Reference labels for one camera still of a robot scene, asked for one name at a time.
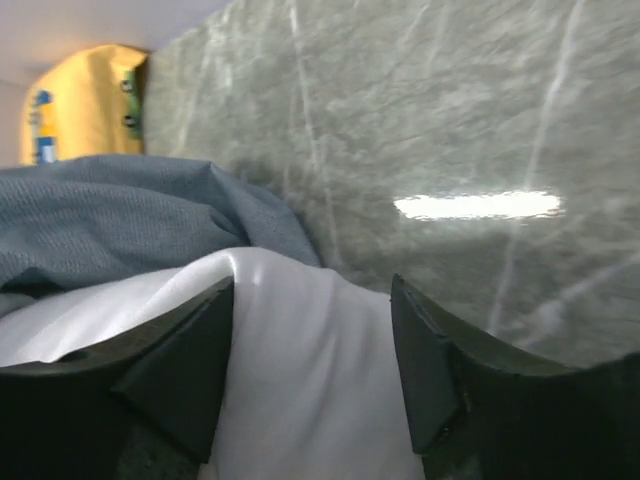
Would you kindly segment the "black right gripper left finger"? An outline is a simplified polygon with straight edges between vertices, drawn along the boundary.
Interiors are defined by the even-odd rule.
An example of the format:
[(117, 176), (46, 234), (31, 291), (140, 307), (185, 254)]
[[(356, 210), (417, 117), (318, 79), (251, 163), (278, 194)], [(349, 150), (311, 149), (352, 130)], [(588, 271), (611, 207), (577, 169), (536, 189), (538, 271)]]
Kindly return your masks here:
[(234, 282), (52, 363), (1, 371), (5, 479), (194, 479), (211, 455)]

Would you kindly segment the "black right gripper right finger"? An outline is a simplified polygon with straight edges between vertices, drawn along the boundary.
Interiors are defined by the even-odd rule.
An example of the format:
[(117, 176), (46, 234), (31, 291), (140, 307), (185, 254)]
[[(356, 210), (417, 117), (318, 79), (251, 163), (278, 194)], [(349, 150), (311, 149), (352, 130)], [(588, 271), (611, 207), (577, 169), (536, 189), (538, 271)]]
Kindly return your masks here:
[(401, 277), (395, 353), (429, 479), (635, 479), (639, 357), (569, 367), (446, 311)]

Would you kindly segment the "white pillow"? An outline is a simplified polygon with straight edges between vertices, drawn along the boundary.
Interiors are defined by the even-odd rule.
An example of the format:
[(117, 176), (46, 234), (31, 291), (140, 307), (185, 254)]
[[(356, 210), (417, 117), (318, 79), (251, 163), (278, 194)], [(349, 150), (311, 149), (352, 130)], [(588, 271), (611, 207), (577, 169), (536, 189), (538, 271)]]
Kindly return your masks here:
[(237, 248), (52, 295), (1, 320), (1, 371), (52, 363), (234, 282), (211, 455), (194, 479), (419, 479), (391, 303), (336, 272)]

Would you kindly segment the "grey striped pillowcase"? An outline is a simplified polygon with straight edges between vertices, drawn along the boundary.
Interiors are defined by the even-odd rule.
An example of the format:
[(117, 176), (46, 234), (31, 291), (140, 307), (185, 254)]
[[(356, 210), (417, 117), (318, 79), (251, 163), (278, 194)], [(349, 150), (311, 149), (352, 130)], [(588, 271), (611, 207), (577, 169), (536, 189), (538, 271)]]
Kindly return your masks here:
[(296, 214), (217, 165), (95, 155), (1, 173), (1, 288), (38, 297), (260, 247), (320, 258)]

